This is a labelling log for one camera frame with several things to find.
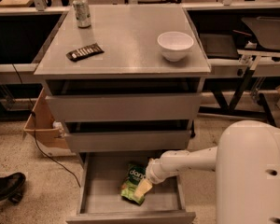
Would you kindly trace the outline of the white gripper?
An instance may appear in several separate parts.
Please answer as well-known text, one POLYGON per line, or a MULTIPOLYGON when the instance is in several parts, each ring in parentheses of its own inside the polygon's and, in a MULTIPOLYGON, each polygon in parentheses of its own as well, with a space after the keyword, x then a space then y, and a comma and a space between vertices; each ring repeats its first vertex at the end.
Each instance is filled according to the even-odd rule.
POLYGON ((152 189, 153 184, 160 184, 167 178, 168 174, 162 170, 160 160, 150 159, 146 168, 146 178, 139 182, 133 196, 137 199, 142 198, 152 189))

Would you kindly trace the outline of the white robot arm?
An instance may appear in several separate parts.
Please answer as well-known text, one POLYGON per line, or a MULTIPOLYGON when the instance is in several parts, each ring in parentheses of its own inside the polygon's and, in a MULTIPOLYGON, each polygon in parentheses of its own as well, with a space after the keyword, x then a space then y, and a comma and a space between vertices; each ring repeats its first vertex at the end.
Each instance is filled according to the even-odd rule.
POLYGON ((148 162, 134 196, 186 170, 216 173, 217 224, 280 224, 280 128, 242 120, 216 147, 166 151, 148 162))

